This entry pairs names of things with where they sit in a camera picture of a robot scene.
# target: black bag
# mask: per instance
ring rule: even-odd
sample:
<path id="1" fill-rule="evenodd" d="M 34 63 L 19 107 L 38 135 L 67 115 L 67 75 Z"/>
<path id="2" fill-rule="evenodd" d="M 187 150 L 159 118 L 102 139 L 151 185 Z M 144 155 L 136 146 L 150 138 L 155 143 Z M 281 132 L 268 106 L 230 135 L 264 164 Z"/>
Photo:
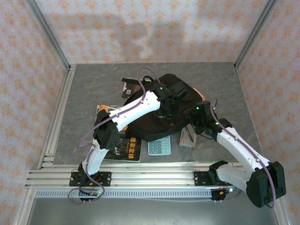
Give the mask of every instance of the black bag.
<path id="1" fill-rule="evenodd" d="M 159 78 L 167 88 L 173 86 L 177 82 L 181 82 L 187 88 L 187 95 L 183 97 L 179 104 L 179 116 L 173 119 L 162 119 L 155 115 L 154 112 L 150 112 L 137 120 L 131 122 L 126 130 L 126 137 L 139 137 L 145 141 L 152 142 L 154 140 L 166 137 L 177 131 L 181 131 L 190 121 L 183 115 L 183 113 L 194 107 L 197 103 L 202 101 L 201 96 L 192 87 L 179 79 L 174 74 L 165 74 Z M 146 91 L 148 91 L 154 84 L 158 83 L 157 80 L 152 82 L 145 82 L 143 79 L 143 85 Z M 138 99 L 143 95 L 143 90 L 140 89 L 134 93 L 124 105 Z"/>

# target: gray tabletop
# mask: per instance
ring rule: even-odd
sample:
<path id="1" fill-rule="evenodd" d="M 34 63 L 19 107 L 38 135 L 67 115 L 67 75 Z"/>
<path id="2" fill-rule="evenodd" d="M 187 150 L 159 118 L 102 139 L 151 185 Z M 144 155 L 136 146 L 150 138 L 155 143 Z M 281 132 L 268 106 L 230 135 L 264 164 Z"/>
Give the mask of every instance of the gray tabletop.
<path id="1" fill-rule="evenodd" d="M 54 158 L 57 165 L 81 163 L 89 149 L 77 150 L 80 139 L 93 127 L 97 105 L 122 105 L 123 77 L 138 78 L 142 67 L 153 69 L 159 76 L 177 75 L 190 86 L 197 88 L 207 100 L 218 98 L 216 113 L 228 119 L 238 133 L 261 153 L 239 79 L 231 62 L 215 63 L 135 63 L 77 65 L 68 96 L 60 136 Z M 141 71 L 140 77 L 151 75 Z M 180 133 L 171 136 L 172 153 L 169 156 L 149 156 L 147 143 L 142 142 L 141 163 L 212 162 L 236 159 L 213 140 L 198 136 L 195 149 L 179 147 Z M 92 135 L 86 139 L 91 143 Z"/>

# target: patterned wall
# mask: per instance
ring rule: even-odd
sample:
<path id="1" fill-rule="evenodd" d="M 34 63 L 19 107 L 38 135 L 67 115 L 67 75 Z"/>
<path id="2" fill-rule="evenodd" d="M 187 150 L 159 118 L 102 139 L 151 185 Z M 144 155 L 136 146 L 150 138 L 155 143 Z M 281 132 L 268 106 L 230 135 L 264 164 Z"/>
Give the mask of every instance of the patterned wall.
<path id="1" fill-rule="evenodd" d="M 285 168 L 289 210 L 300 221 L 300 4 L 278 1 L 239 76 L 262 150 Z"/>
<path id="2" fill-rule="evenodd" d="M 12 223 L 65 69 L 24 0 L 0 1 L 0 224 Z"/>
<path id="3" fill-rule="evenodd" d="M 73 63 L 235 61 L 267 0 L 37 0 Z"/>

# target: gray surface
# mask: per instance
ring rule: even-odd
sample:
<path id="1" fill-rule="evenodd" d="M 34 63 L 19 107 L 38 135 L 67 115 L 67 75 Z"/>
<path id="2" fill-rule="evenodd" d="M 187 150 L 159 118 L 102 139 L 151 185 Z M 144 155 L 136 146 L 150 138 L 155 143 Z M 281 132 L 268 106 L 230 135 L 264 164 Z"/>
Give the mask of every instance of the gray surface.
<path id="1" fill-rule="evenodd" d="M 218 98 L 217 114 L 227 118 L 238 133 L 261 153 L 253 124 L 246 106 L 239 79 L 231 62 L 216 63 L 141 63 L 77 65 L 62 121 L 54 164 L 79 164 L 89 149 L 77 150 L 76 145 L 92 127 L 97 105 L 122 105 L 123 77 L 137 78 L 141 66 L 154 69 L 159 76 L 173 73 L 192 87 L 197 88 L 207 100 Z M 141 76 L 148 75 L 142 71 Z M 179 147 L 180 133 L 171 137 L 172 153 L 169 156 L 150 157 L 147 143 L 142 143 L 141 162 L 211 162 L 236 161 L 218 143 L 197 138 L 194 150 Z"/>
<path id="2" fill-rule="evenodd" d="M 35 199 L 28 225 L 276 225 L 274 212 L 242 194 L 214 204 L 146 199 L 100 199 L 72 205 L 67 199 Z"/>

